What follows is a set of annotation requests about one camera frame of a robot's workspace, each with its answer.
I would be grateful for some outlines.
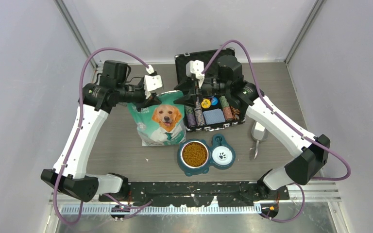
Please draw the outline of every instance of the white wall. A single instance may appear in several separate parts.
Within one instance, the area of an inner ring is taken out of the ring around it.
[[[373,1],[327,1],[289,68],[309,129],[352,167],[338,183],[352,232],[373,232]],[[345,169],[331,157],[325,173]]]
[[[0,233],[39,231],[84,61],[53,1],[0,1]]]
[[[283,61],[315,0],[65,0],[89,47],[118,47],[147,62],[217,49],[228,39],[253,60]],[[132,61],[125,55],[104,53]],[[244,60],[244,53],[237,50]]]

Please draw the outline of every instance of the green tie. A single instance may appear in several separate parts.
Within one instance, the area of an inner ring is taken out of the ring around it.
[[[165,133],[167,135],[167,140],[171,140],[172,139],[172,134],[171,133]]]

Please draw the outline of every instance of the dog ear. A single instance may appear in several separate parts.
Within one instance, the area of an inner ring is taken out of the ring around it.
[[[152,114],[152,120],[155,121],[156,123],[159,123],[159,118],[157,116],[158,108],[155,108],[155,111]]]
[[[182,114],[177,107],[174,106],[175,111],[175,123],[178,123],[182,119]]]

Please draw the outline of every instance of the dog picture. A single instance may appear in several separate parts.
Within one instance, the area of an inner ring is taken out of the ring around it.
[[[152,120],[159,124],[159,128],[152,133],[151,139],[155,142],[164,142],[174,138],[182,131],[181,125],[177,125],[182,118],[183,116],[176,106],[159,105],[152,115]]]

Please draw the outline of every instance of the dog face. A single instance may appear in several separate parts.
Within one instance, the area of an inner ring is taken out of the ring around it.
[[[152,115],[152,120],[158,123],[167,132],[170,132],[181,119],[182,114],[179,112],[178,108],[169,104],[159,105],[155,108]]]

